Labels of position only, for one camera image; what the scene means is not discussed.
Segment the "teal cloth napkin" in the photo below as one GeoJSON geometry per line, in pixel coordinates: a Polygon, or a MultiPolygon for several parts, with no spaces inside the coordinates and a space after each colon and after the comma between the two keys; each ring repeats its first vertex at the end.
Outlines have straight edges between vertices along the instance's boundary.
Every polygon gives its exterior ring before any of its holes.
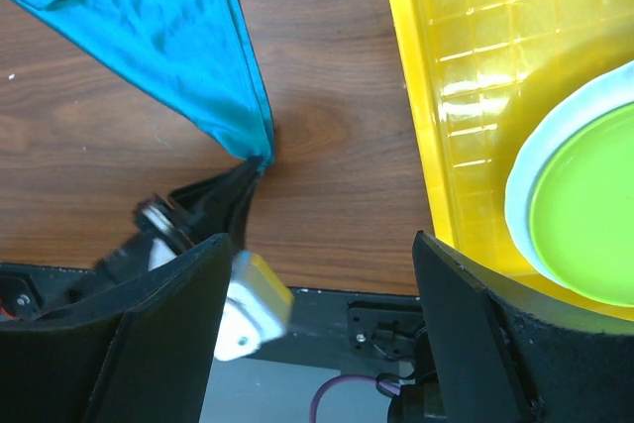
{"type": "Polygon", "coordinates": [[[274,160],[240,0],[12,0],[239,159],[274,160]]]}

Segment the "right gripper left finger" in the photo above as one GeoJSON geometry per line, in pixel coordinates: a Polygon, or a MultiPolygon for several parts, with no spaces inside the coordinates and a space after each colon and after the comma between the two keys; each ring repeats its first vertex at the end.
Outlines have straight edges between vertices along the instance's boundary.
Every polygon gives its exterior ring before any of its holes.
{"type": "Polygon", "coordinates": [[[4,422],[196,422],[231,274],[226,234],[105,292],[1,326],[4,422]]]}

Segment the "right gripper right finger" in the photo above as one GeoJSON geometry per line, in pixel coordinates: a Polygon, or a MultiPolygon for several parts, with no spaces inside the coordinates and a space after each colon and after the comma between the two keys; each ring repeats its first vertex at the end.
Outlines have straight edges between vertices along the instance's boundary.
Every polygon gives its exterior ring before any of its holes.
{"type": "Polygon", "coordinates": [[[423,231],[412,258],[448,421],[632,421],[632,322],[534,290],[423,231]]]}

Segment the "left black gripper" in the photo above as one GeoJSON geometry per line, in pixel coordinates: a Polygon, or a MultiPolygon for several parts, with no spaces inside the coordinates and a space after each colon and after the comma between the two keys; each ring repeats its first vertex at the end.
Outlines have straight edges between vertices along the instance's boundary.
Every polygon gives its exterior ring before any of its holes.
{"type": "Polygon", "coordinates": [[[249,158],[166,197],[153,195],[140,202],[133,212],[138,233],[97,262],[97,275],[115,284],[124,282],[217,234],[227,234],[234,250],[244,250],[252,199],[263,177],[262,164],[262,158],[249,158]]]}

